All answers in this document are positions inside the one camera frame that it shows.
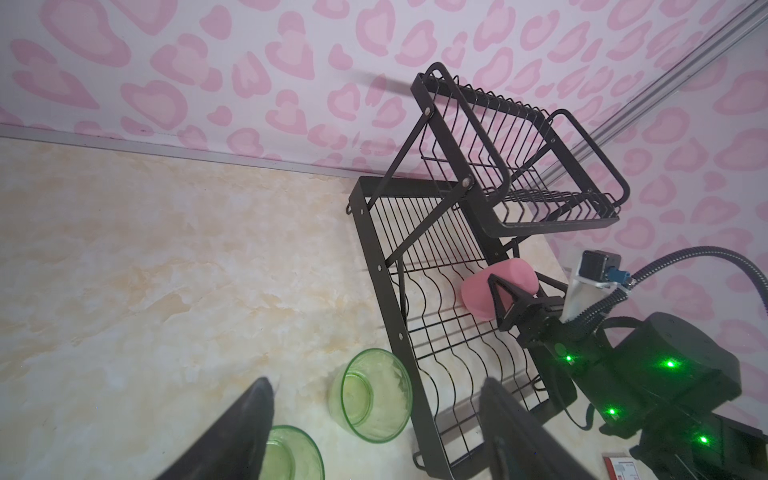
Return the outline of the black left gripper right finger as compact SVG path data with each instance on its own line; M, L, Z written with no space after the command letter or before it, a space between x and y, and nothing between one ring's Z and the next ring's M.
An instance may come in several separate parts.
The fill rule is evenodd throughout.
M494 479L593 477L495 378L481 388L479 421Z

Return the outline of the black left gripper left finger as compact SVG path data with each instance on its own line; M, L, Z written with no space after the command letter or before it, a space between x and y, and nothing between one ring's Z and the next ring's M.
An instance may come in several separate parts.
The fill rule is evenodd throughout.
M257 479L274 419L274 390L260 377L161 479Z

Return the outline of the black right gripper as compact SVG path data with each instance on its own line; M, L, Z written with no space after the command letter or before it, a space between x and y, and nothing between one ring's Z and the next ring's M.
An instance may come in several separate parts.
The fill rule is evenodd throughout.
M545 285L558 290L562 295L567 293L566 283L538 271L536 276L539 285L538 296L548 296ZM495 274L488 277L487 283L497 329L507 332L517 327L516 339L522 348L542 346L552 337L552 331L561 324L564 297L535 297Z

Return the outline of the green cup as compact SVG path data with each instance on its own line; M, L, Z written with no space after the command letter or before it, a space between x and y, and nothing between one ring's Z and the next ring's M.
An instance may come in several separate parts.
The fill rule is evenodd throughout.
M343 429L366 442L384 444L410 421L412 382L397 357L370 348L338 370L327 402L331 418Z
M274 426L268 436L259 480L324 480L325 465L315 441L290 425Z

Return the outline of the pink cup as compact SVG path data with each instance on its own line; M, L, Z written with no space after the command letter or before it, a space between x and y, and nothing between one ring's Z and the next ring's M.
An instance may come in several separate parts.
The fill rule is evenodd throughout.
M496 318L493 292L499 292L505 308L509 308L514 302L512 295L505 289L491 287L488 282L491 275L496 275L530 295L536 294L539 290L539 280L534 269L525 260L519 258L495 263L470 275L462 283L460 293L464 306L478 322L487 322Z

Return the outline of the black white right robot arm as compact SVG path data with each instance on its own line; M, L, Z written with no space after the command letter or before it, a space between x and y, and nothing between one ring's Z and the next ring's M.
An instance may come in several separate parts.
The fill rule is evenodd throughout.
M580 390L604 435L640 437L631 456L659 479L764 479L767 437L716 414L742 393L738 359L691 323L667 313L614 317L589 332L563 323L563 299L535 297L507 280L487 279L497 324L540 355L549 397Z

